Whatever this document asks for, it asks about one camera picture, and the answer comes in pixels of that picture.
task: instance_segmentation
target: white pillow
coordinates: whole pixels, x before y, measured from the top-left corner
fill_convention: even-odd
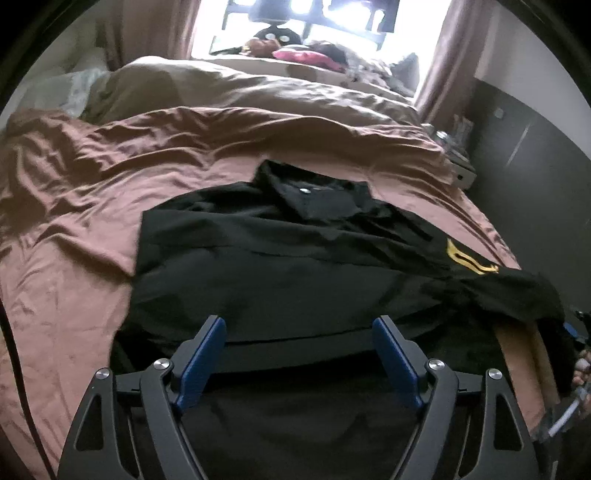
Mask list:
[[[89,69],[37,82],[28,88],[17,110],[59,109],[77,118],[86,107],[93,83],[105,73],[103,69]]]

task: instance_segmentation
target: curtain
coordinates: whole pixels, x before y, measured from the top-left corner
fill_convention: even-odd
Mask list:
[[[113,69],[144,57],[189,59],[200,0],[109,0],[105,43]]]
[[[452,0],[431,68],[415,107],[421,120],[449,129],[472,95],[474,74],[484,49],[494,0]]]

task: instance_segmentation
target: brown bedsheet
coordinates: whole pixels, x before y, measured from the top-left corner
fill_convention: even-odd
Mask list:
[[[180,107],[97,127],[63,113],[27,112],[13,116],[0,158],[1,294],[55,466],[87,383],[108,363],[126,314],[141,212],[173,196],[250,180],[271,158],[367,181],[376,198],[518,268],[487,218],[451,185],[439,147],[411,125],[347,127],[251,108]],[[547,355],[535,332],[498,330],[531,427],[543,395],[553,395]],[[34,474],[46,478],[2,342],[0,426]]]

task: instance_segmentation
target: window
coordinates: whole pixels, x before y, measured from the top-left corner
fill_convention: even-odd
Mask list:
[[[418,56],[422,83],[433,60],[443,19],[451,0],[392,0],[397,4],[393,33],[379,33],[384,12],[370,1],[352,1],[339,9],[332,0],[291,0],[290,28],[303,40],[327,40],[355,50],[364,57],[395,63],[410,53]],[[193,57],[243,45],[266,23],[250,22],[255,0],[202,0],[196,24]]]

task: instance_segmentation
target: black shirt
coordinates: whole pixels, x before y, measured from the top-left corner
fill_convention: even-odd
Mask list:
[[[371,198],[365,183],[272,161],[250,183],[191,192],[144,213],[113,367],[170,357],[212,313],[228,325],[219,371],[371,350],[371,323],[387,314],[427,356],[476,374],[506,368],[494,319],[558,328],[563,315],[542,278],[491,264]]]
[[[271,161],[250,183],[144,213],[111,367],[170,357],[210,314],[226,320],[228,341],[183,416],[210,478],[389,478],[415,418],[372,351],[371,323],[382,314],[457,371],[506,373],[497,319],[543,327],[567,390],[573,365],[560,301],[543,279],[491,264],[374,200],[365,183]]]

